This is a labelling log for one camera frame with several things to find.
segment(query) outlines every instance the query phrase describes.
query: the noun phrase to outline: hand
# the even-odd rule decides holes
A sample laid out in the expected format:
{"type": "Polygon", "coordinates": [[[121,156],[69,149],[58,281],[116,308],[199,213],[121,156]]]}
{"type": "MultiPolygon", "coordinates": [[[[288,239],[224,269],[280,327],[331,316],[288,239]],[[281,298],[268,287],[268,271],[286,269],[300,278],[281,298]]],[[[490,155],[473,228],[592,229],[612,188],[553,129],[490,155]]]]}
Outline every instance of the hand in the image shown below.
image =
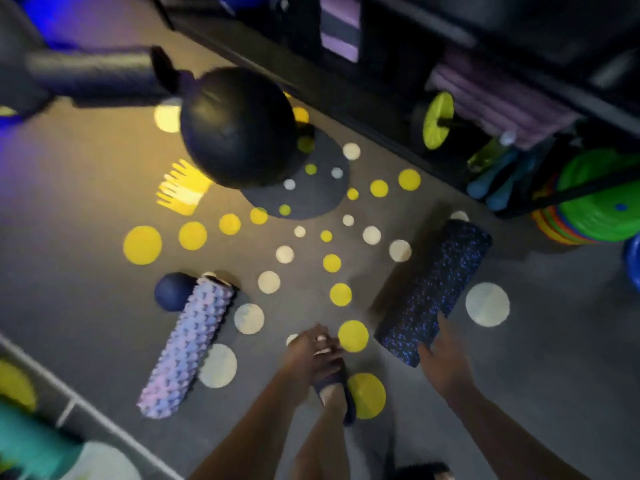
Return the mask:
{"type": "Polygon", "coordinates": [[[474,387],[471,366],[451,323],[438,312],[440,333],[433,341],[431,350],[418,343],[420,366],[437,393],[448,401],[460,389],[474,387]]]}
{"type": "Polygon", "coordinates": [[[296,405],[307,398],[314,382],[340,370],[341,355],[340,340],[331,338],[321,325],[302,332],[289,344],[281,371],[291,380],[296,405]]]}

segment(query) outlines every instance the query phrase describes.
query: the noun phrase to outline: person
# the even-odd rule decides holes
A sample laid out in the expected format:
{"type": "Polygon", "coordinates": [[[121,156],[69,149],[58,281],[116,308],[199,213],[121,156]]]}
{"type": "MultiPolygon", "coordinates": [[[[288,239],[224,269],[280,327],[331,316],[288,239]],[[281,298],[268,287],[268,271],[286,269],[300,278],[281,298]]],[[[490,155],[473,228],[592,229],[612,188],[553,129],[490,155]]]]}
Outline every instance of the person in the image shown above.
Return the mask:
{"type": "MultiPolygon", "coordinates": [[[[430,384],[458,416],[499,480],[588,480],[528,434],[485,398],[474,384],[469,361],[451,323],[438,316],[440,332],[431,348],[419,344],[420,366],[430,384]]],[[[319,390],[322,416],[294,460],[293,480],[348,480],[343,421],[350,394],[342,350],[326,327],[300,334],[287,348],[281,368],[244,418],[190,476],[190,480],[270,480],[274,478],[295,409],[309,386],[319,390]],[[327,378],[338,378],[327,381],[327,378]]],[[[452,478],[442,464],[436,473],[452,478]]],[[[402,478],[416,476],[409,468],[402,478]]]]}

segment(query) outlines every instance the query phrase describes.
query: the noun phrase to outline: white line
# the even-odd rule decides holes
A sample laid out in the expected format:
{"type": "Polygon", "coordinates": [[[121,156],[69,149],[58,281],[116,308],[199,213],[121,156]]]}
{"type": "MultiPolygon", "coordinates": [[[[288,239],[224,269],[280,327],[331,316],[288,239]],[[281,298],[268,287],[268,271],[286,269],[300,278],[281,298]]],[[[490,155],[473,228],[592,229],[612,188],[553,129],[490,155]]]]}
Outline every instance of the white line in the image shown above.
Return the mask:
{"type": "Polygon", "coordinates": [[[9,352],[16,355],[18,359],[27,364],[34,371],[39,373],[44,379],[48,380],[53,384],[53,386],[57,387],[62,391],[62,393],[66,394],[71,398],[76,404],[82,408],[84,408],[91,416],[93,416],[96,421],[102,423],[102,425],[107,428],[114,435],[119,436],[124,443],[128,444],[135,451],[140,453],[143,457],[145,457],[149,463],[155,466],[158,470],[162,471],[166,475],[170,476],[174,480],[184,480],[178,473],[172,469],[169,465],[167,465],[164,461],[160,460],[153,453],[151,453],[147,448],[142,446],[140,443],[136,441],[136,439],[128,434],[123,428],[119,427],[112,420],[107,418],[104,414],[102,414],[98,409],[94,407],[91,403],[89,403],[85,398],[76,393],[71,387],[62,382],[52,371],[48,370],[46,367],[41,365],[33,359],[30,355],[28,355],[25,351],[23,351],[20,347],[15,345],[11,340],[7,339],[4,335],[0,333],[0,344],[6,347],[9,352]]]}
{"type": "Polygon", "coordinates": [[[62,411],[62,414],[60,414],[60,417],[56,421],[56,428],[62,427],[62,425],[65,423],[65,421],[69,417],[69,414],[71,414],[71,411],[73,410],[75,405],[76,405],[76,402],[73,399],[69,399],[69,402],[67,403],[67,407],[65,408],[64,411],[62,411]]]}

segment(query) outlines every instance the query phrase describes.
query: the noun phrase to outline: gym floor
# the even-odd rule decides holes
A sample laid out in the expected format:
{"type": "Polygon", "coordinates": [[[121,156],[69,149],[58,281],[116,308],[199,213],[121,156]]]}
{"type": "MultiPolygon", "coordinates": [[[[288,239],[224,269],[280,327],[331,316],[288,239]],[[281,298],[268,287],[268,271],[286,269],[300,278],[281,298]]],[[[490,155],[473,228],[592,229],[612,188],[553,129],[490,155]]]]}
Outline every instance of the gym floor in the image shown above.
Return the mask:
{"type": "MultiPolygon", "coordinates": [[[[196,76],[229,65],[165,29],[146,0],[43,1],[49,5],[39,24],[48,40],[86,48],[160,45],[176,67],[196,76]]],[[[348,354],[348,367],[375,375],[387,400],[379,415],[347,432],[352,478],[379,479],[392,454],[397,466],[441,460],[457,478],[492,479],[421,371],[372,338],[380,302],[419,261],[429,236],[463,210],[494,238],[468,289],[495,283],[511,307],[507,320],[491,328],[471,320],[464,297],[450,315],[468,344],[480,388],[588,476],[636,478],[640,295],[625,279],[621,245],[556,246],[528,217],[500,221],[421,170],[419,188],[406,191],[398,175],[411,165],[313,108],[292,104],[305,108],[310,122],[340,147],[360,147],[360,158],[349,161],[349,186],[360,196],[314,219],[272,216],[262,225],[250,220],[253,206],[242,193],[216,185],[190,217],[156,203],[172,164],[189,158],[179,133],[156,126],[152,107],[79,109],[59,99],[23,125],[0,128],[0,355],[33,378],[40,413],[86,440],[116,446],[144,478],[186,477],[267,384],[290,334],[316,322],[337,333],[341,323],[359,320],[371,337],[363,351],[348,354]],[[369,191],[374,180],[388,183],[385,197],[369,191]],[[220,231],[225,214],[240,218],[237,233],[220,231]],[[343,224],[346,214],[352,226],[343,224]],[[208,234],[194,251],[178,240],[189,221],[208,234]],[[136,266],[125,258],[123,241],[143,225],[155,227],[163,246],[151,264],[136,266]],[[306,229],[302,238],[294,235],[298,225],[306,229]],[[380,230],[378,244],[363,240],[368,226],[380,230]],[[331,231],[330,242],[321,240],[324,230],[331,231]],[[398,239],[413,249],[404,264],[389,254],[398,239]],[[283,245],[295,253],[288,264],[276,259],[283,245]],[[342,259],[336,273],[323,269],[329,253],[342,259]],[[272,294],[257,283],[267,270],[280,277],[272,294]],[[156,281],[172,271],[228,278],[242,290],[234,307],[260,306],[264,327],[240,333],[232,310],[216,341],[235,354],[233,380],[221,388],[196,381],[176,414],[150,420],[136,402],[178,315],[162,311],[153,297],[156,281]],[[353,293],[347,306],[330,300],[338,282],[353,293]]],[[[310,397],[297,412],[279,479],[320,407],[310,397]]]]}

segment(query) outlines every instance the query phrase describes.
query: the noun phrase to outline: black ball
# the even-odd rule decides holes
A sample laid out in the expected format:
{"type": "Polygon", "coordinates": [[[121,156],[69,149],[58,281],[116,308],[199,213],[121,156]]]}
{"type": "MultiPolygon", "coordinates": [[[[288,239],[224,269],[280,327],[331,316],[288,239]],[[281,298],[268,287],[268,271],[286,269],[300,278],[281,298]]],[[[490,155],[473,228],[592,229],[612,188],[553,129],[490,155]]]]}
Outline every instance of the black ball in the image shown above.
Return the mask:
{"type": "Polygon", "coordinates": [[[298,131],[287,97],[249,69],[204,74],[184,98],[180,126],[193,161],[225,187],[282,182],[306,156],[296,151],[298,131]]]}
{"type": "Polygon", "coordinates": [[[24,65],[25,54],[43,48],[42,36],[22,9],[13,0],[0,0],[0,120],[30,116],[53,98],[24,65]]]}
{"type": "Polygon", "coordinates": [[[181,312],[197,281],[186,273],[165,274],[154,290],[156,303],[167,312],[181,312]]]}

